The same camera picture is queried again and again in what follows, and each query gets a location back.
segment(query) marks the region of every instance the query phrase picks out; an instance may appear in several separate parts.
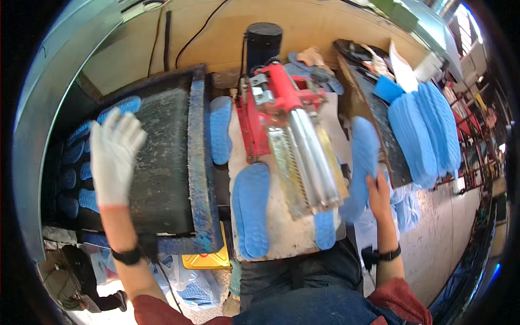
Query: red sweater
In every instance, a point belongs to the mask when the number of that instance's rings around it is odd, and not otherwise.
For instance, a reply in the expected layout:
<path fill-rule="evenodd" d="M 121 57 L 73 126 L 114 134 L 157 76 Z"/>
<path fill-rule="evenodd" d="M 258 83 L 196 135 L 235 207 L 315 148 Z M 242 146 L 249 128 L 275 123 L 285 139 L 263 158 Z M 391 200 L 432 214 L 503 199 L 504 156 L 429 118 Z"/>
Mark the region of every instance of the red sweater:
<path fill-rule="evenodd" d="M 410 322 L 432 325 L 432 315 L 411 292 L 404 279 L 392 279 L 377 288 L 368 298 L 377 307 L 388 307 L 399 317 Z M 148 295 L 141 295 L 132 301 L 135 320 L 139 325 L 164 324 L 188 325 L 191 320 L 171 308 L 164 301 Z M 230 325 L 230 317 L 215 317 L 207 325 Z M 372 322 L 373 325 L 387 324 L 383 316 Z"/>

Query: black wrist strap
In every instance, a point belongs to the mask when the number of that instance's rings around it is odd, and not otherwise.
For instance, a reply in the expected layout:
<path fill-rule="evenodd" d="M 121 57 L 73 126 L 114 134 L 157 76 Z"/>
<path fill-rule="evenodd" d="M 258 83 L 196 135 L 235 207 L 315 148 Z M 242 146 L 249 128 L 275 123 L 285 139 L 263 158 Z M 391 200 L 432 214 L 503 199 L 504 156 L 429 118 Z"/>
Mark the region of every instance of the black wrist strap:
<path fill-rule="evenodd" d="M 393 252 L 379 254 L 378 250 L 373 251 L 372 246 L 368 246 L 361 250 L 361 258 L 365 263 L 365 268 L 368 272 L 372 269 L 372 265 L 377 265 L 379 261 L 392 261 L 396 257 L 401 255 L 401 245 L 397 245 L 397 249 Z"/>
<path fill-rule="evenodd" d="M 125 265 L 135 265 L 139 263 L 139 260 L 143 257 L 143 253 L 141 247 L 137 245 L 133 250 L 123 253 L 118 253 L 112 249 L 112 256 Z"/>

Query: red metal frame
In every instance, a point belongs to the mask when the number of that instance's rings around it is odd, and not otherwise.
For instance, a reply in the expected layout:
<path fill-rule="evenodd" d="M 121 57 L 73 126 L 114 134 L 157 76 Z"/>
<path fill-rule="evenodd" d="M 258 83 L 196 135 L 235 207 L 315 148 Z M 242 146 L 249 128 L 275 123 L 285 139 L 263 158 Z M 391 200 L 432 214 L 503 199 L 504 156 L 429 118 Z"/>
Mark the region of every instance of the red metal frame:
<path fill-rule="evenodd" d="M 247 85 L 247 101 L 239 97 L 237 105 L 238 120 L 242 129 L 247 162 L 254 163 L 258 157 L 270 154 L 267 128 L 285 126 L 287 114 L 296 108 L 318 110 L 325 98 L 322 88 L 309 89 L 309 79 L 289 76 L 281 64 L 270 65 L 255 72 L 267 76 L 267 85 L 274 96 L 274 103 L 258 107 L 255 104 L 251 86 Z"/>

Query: shoe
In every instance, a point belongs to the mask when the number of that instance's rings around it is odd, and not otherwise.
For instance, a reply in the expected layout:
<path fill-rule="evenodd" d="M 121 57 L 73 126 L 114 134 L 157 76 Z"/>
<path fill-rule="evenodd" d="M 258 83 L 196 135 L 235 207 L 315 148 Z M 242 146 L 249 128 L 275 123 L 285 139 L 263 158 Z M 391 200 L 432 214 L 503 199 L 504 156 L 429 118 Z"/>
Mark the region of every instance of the shoe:
<path fill-rule="evenodd" d="M 121 306 L 119 306 L 119 309 L 122 312 L 126 311 L 126 301 L 128 300 L 128 296 L 126 295 L 126 292 L 123 290 L 118 290 L 116 293 L 116 296 L 121 300 Z"/>

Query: blue jeans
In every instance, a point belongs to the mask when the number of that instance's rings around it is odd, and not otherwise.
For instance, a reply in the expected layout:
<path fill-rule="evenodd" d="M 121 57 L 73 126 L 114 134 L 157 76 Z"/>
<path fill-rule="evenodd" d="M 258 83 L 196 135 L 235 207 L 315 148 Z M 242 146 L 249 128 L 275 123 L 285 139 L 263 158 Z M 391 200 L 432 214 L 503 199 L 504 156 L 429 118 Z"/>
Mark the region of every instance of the blue jeans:
<path fill-rule="evenodd" d="M 348 238 L 326 251 L 241 265 L 241 312 L 267 298 L 300 288 L 339 285 L 362 293 L 361 262 Z"/>

